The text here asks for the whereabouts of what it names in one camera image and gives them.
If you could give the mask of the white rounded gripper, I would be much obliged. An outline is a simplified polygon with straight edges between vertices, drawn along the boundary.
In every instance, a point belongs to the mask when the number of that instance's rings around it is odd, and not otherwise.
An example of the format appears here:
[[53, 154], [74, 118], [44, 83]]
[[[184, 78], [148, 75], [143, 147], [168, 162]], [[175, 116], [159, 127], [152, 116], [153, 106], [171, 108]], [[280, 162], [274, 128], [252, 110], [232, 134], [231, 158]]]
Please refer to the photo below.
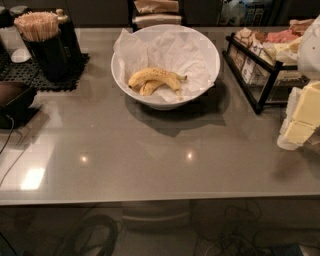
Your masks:
[[[298, 70], [310, 80], [320, 79], [320, 15], [302, 36], [297, 56]], [[302, 89], [294, 87], [288, 97], [277, 145], [288, 151], [304, 144], [320, 126], [320, 81]]]

